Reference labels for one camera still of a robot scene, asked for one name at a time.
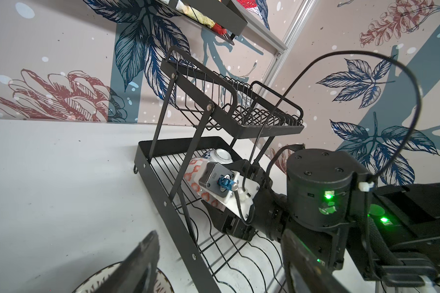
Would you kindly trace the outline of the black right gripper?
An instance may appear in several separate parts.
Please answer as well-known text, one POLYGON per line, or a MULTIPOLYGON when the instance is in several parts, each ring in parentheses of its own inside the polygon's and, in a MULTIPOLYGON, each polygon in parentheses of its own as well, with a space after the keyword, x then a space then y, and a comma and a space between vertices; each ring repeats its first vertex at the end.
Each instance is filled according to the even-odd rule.
POLYGON ((259 231, 268 239, 279 242, 289 216, 287 196, 263 191, 255 196, 253 203, 246 219, 249 225, 229 209, 221 211, 209 205, 211 223, 221 233, 234 238, 251 241, 253 234, 259 231))

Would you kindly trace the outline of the blue geometric patterned bowl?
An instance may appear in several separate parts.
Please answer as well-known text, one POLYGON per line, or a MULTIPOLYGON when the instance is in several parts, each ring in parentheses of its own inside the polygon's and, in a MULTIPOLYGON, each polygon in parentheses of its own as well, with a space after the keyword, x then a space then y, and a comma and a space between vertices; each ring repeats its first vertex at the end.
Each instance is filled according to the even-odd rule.
POLYGON ((205 203, 210 204, 220 211, 224 211, 225 206, 223 203, 217 200, 205 186, 205 172, 207 171, 209 162, 229 164, 232 163, 233 160, 231 154, 222 148, 206 151, 202 156, 195 156, 190 160, 183 179, 205 203))

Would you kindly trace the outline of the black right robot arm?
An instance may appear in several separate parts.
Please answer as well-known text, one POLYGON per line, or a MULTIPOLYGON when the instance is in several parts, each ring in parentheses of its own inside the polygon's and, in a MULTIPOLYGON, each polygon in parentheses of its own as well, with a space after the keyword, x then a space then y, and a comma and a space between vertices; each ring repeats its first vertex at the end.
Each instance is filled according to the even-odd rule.
POLYGON ((379 188, 344 151, 288 149, 286 194, 258 165, 207 163, 200 185, 226 207, 210 212, 218 230, 276 242, 291 232, 325 268, 340 270, 348 253, 364 280, 390 287, 440 283, 440 183, 379 188))

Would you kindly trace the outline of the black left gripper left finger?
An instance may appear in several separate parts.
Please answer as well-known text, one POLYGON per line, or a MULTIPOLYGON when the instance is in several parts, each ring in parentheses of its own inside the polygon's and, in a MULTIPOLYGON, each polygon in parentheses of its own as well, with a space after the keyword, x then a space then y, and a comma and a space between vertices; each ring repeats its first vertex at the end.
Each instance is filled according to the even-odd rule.
POLYGON ((158 233, 151 231, 96 293, 152 293, 160 258, 158 233))

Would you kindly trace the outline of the white brown patterned bowl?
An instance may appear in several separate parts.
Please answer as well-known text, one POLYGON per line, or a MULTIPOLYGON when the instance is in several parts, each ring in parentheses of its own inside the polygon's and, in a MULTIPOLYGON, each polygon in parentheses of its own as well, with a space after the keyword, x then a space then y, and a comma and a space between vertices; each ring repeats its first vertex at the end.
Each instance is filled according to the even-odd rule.
MULTIPOLYGON (((119 268, 122 262, 104 267, 80 284, 73 293, 94 293, 119 268)), ((173 293, 174 289, 166 275, 157 269, 154 293, 173 293)))

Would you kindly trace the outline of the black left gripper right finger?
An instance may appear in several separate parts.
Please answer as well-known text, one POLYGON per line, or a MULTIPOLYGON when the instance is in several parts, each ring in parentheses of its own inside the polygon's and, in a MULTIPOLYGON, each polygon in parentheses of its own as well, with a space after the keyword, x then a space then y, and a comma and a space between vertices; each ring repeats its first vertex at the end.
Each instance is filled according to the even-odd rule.
POLYGON ((281 249, 289 292, 346 293, 348 291, 289 229, 282 234, 281 249))

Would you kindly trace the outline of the black two-tier dish rack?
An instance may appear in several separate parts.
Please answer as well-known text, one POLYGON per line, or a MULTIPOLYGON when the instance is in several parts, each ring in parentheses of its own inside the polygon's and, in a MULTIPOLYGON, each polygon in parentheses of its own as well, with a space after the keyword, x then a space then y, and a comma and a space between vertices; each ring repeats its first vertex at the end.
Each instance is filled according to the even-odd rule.
POLYGON ((269 88, 216 73, 178 46, 157 57, 168 79, 154 137, 138 144, 139 174, 200 293, 284 290, 279 260, 247 226, 252 195, 239 199, 215 183, 199 183, 205 167, 252 187, 259 161, 277 136, 300 133, 303 110, 269 88))

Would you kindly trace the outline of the red cassava chips bag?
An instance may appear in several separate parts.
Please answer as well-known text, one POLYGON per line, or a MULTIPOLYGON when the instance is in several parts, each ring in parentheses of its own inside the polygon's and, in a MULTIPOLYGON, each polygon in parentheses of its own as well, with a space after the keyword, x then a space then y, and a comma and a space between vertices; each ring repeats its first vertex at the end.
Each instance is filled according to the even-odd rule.
POLYGON ((223 28, 221 25, 214 22, 211 18, 205 16, 199 10, 191 7, 188 4, 185 4, 183 1, 181 0, 176 1, 176 7, 174 9, 169 7, 169 3, 170 3, 169 0, 161 0, 154 2, 154 4, 156 4, 156 9, 158 13, 162 16, 171 18, 171 17, 178 17, 184 15, 198 22, 199 24, 204 25, 205 27, 209 28, 211 31, 217 33, 218 35, 227 34, 227 29, 223 28))

